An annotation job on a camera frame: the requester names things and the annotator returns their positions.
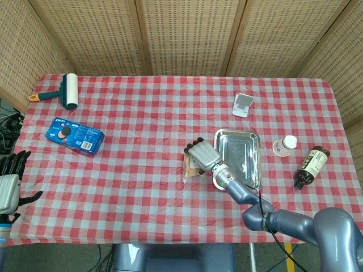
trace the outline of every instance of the bottle cap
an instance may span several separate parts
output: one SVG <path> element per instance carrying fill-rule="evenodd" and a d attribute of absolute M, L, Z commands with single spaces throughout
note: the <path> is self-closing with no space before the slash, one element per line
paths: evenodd
<path fill-rule="evenodd" d="M 286 148 L 295 149 L 297 144 L 297 138 L 292 135 L 286 135 L 282 142 Z"/>

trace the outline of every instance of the gray robot arm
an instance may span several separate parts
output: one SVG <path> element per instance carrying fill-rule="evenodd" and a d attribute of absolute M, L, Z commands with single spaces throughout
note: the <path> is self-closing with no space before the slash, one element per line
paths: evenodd
<path fill-rule="evenodd" d="M 319 247 L 322 272 L 359 272 L 358 251 L 363 236 L 349 213 L 342 209 L 326 208 L 314 218 L 287 210 L 275 211 L 261 200 L 233 171 L 223 163 L 220 154 L 209 142 L 199 138 L 186 152 L 207 172 L 213 172 L 217 184 L 222 186 L 238 204 L 252 205 L 242 214 L 247 228 L 253 231 L 281 232 Z"/>

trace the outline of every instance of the floor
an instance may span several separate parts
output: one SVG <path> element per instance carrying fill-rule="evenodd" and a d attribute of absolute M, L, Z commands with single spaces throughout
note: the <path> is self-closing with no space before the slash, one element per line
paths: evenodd
<path fill-rule="evenodd" d="M 110 245 L 102 245 L 102 256 L 110 250 Z M 257 271 L 268 271 L 282 260 L 285 255 L 276 244 L 255 244 Z M 250 254 L 248 244 L 235 245 L 237 272 L 249 272 Z M 294 258 L 307 270 L 319 271 L 319 251 L 317 248 L 300 244 L 293 253 Z M 5 272 L 13 271 L 88 271 L 99 258 L 96 245 L 74 244 L 32 244 L 8 248 Z M 286 262 L 273 271 L 291 272 Z"/>

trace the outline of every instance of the red and white checkered tablecloth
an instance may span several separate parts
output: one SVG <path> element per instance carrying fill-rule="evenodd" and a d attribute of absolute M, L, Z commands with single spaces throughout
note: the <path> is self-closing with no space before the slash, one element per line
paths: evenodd
<path fill-rule="evenodd" d="M 35 92 L 58 90 L 62 75 L 46 75 Z M 238 206 L 217 190 L 211 175 L 183 179 L 182 150 L 220 128 L 259 134 L 262 193 L 275 209 L 313 216 L 325 207 L 351 213 L 360 230 L 363 196 L 340 113 L 321 79 L 204 76 L 79 76 L 79 107 L 59 99 L 31 103 L 16 152 L 30 150 L 22 196 L 43 196 L 21 207 L 11 244 L 271 242 L 249 231 Z M 232 115 L 235 95 L 255 98 L 247 118 Z M 95 156 L 47 140 L 54 117 L 102 130 Z M 292 134 L 298 146 L 286 158 L 272 143 Z M 314 145 L 331 156 L 318 178 L 301 191 L 293 173 Z M 294 241 L 279 235 L 282 241 Z"/>

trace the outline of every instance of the metal tray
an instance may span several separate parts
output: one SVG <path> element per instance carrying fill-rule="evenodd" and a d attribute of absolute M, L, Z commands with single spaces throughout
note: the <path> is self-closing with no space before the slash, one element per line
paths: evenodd
<path fill-rule="evenodd" d="M 214 148 L 223 161 L 248 186 L 261 187 L 260 137 L 252 131 L 219 129 L 214 135 Z M 214 185 L 224 190 L 213 178 Z"/>

